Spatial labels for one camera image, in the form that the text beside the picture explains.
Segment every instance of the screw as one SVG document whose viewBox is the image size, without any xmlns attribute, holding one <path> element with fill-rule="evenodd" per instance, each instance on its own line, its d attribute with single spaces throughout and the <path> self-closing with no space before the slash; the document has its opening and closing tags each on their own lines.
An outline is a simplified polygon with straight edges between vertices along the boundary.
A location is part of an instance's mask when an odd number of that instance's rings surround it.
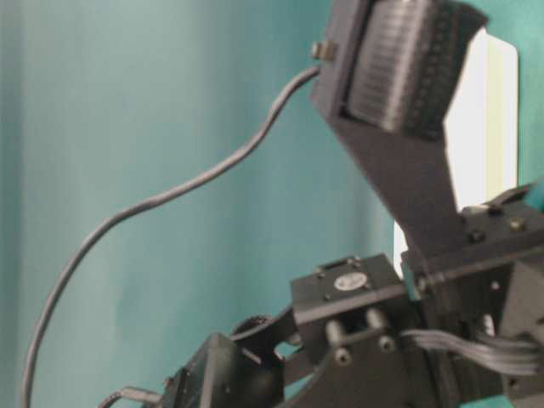
<svg viewBox="0 0 544 408">
<path fill-rule="evenodd" d="M 341 347 L 334 352 L 334 360 L 339 366 L 347 367 L 353 362 L 354 359 L 347 348 Z"/>
<path fill-rule="evenodd" d="M 468 239 L 473 243 L 478 243 L 485 240 L 485 232 L 481 229 L 473 229 L 468 234 Z"/>
<path fill-rule="evenodd" d="M 322 42 L 314 42 L 312 44 L 312 58 L 315 60 L 318 60 L 321 55 L 321 50 L 323 49 L 323 43 Z"/>
<path fill-rule="evenodd" d="M 332 61 L 337 52 L 337 46 L 334 42 L 314 42 L 312 44 L 312 57 L 315 60 Z"/>
<path fill-rule="evenodd" d="M 390 336 L 381 336 L 378 344 L 384 353 L 393 353 L 397 349 L 397 345 Z"/>
<path fill-rule="evenodd" d="M 508 225 L 510 225 L 510 230 L 513 232 L 525 231 L 527 226 L 525 220 L 521 217 L 514 217 L 508 220 Z"/>
</svg>

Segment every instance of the teal curtain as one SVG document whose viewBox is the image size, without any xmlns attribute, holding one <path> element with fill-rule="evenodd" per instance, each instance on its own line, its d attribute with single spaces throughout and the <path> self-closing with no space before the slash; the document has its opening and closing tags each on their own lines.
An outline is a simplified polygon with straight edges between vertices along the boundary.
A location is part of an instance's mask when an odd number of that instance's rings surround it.
<svg viewBox="0 0 544 408">
<path fill-rule="evenodd" d="M 314 63 L 330 6 L 0 2 L 1 406 L 15 406 L 32 327 L 83 237 L 242 145 Z M 246 162 L 89 254 L 45 338 L 35 406 L 94 406 L 129 384 L 159 391 L 210 332 L 279 312 L 290 279 L 351 253 L 391 254 L 392 221 L 309 90 Z"/>
</svg>

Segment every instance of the wire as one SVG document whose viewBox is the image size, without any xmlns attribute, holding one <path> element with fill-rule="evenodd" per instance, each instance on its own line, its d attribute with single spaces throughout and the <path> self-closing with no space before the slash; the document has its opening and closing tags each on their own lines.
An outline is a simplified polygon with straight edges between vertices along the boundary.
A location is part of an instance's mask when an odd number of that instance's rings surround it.
<svg viewBox="0 0 544 408">
<path fill-rule="evenodd" d="M 445 331 L 407 330 L 401 333 L 417 346 L 457 353 L 489 370 L 511 376 L 534 376 L 539 373 L 542 353 L 538 345 L 526 341 L 492 337 L 485 343 L 471 342 Z"/>
<path fill-rule="evenodd" d="M 313 77 L 316 77 L 319 74 L 319 71 L 320 67 L 314 66 L 295 76 L 281 90 L 280 94 L 272 104 L 261 128 L 249 139 L 246 144 L 244 144 L 231 156 L 227 157 L 216 166 L 210 168 L 204 173 L 201 173 L 200 175 L 196 176 L 190 181 L 187 181 L 186 183 L 183 183 L 170 190 L 164 191 L 158 195 L 154 195 L 147 200 L 141 201 L 134 207 L 122 210 L 118 214 L 114 215 L 112 218 L 106 219 L 97 229 L 95 229 L 90 235 L 88 235 L 88 237 L 85 239 L 85 241 L 83 241 L 74 256 L 70 259 L 68 264 L 60 273 L 59 279 L 57 280 L 53 290 L 49 293 L 47 301 L 43 307 L 42 314 L 40 315 L 40 318 L 36 323 L 31 344 L 26 354 L 25 367 L 23 370 L 23 379 L 21 384 L 21 408 L 30 408 L 31 406 L 32 385 L 34 381 L 34 373 L 36 370 L 37 356 L 40 345 L 42 343 L 43 335 L 48 328 L 48 324 L 51 320 L 54 308 L 59 301 L 63 291 L 65 290 L 68 281 L 72 277 L 73 273 L 76 271 L 77 266 L 85 258 L 91 248 L 93 248 L 94 245 L 99 241 L 99 239 L 102 238 L 109 230 L 111 230 L 122 221 L 140 213 L 149 211 L 153 208 L 157 208 L 175 198 L 178 198 L 194 189 L 197 189 L 198 187 L 201 187 L 202 185 L 225 173 L 227 170 L 245 159 L 257 148 L 257 146 L 266 137 L 267 133 L 274 124 L 278 115 L 283 110 L 289 98 L 306 82 L 308 82 Z"/>
<path fill-rule="evenodd" d="M 162 400 L 162 396 L 147 391 L 145 389 L 135 387 L 125 387 L 108 395 L 98 406 L 98 408 L 111 408 L 119 400 L 131 400 L 142 402 L 147 405 L 157 406 Z"/>
</svg>

